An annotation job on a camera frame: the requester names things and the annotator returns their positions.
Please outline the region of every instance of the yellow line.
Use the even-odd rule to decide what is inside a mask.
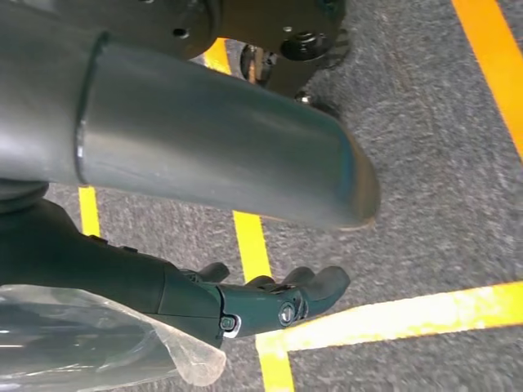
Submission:
[[[100,237],[98,208],[96,205],[96,191],[93,187],[78,188],[80,217],[82,223],[82,233],[85,235],[96,235]]]
[[[224,39],[219,38],[204,57],[208,68],[231,74]],[[260,275],[271,276],[260,216],[234,212],[234,219],[245,282]],[[281,336],[281,332],[269,332],[256,337],[256,349],[260,355],[261,374],[266,391],[294,390],[291,363],[287,351],[282,347]]]
[[[227,49],[225,47],[223,38],[217,39],[212,47],[210,47],[204,54],[205,64],[215,71],[230,75],[231,67],[229,65]]]
[[[523,324],[523,281],[365,305],[289,328],[288,351]]]
[[[523,56],[495,0],[452,0],[520,159],[523,159]]]

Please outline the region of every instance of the mounting hole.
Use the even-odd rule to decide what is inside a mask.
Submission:
[[[187,29],[174,29],[173,30],[173,35],[179,39],[185,39],[189,37],[189,30]]]
[[[309,61],[325,55],[331,43],[325,34],[302,31],[284,41],[281,54],[291,61]]]

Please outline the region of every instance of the plastic bag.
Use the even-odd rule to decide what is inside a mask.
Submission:
[[[89,292],[0,287],[0,391],[95,391],[179,375],[206,386],[225,354]]]

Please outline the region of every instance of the gray carpet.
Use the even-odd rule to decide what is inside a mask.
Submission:
[[[500,4],[523,42],[523,2]],[[450,1],[349,2],[352,52],[308,90],[375,163],[377,224],[351,234],[265,222],[272,267],[341,265],[333,311],[523,278],[523,172]],[[78,221],[75,189],[51,197]],[[242,281],[230,212],[100,190],[103,235],[187,268],[223,261]],[[521,328],[291,353],[297,390],[523,390]],[[252,339],[229,341],[209,390],[263,390]],[[188,390],[177,382],[145,390]]]

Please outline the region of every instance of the gray metal tube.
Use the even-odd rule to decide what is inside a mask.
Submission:
[[[0,178],[85,182],[341,228],[365,224],[379,205],[372,165],[330,116],[1,8],[0,87],[8,88],[0,88]]]

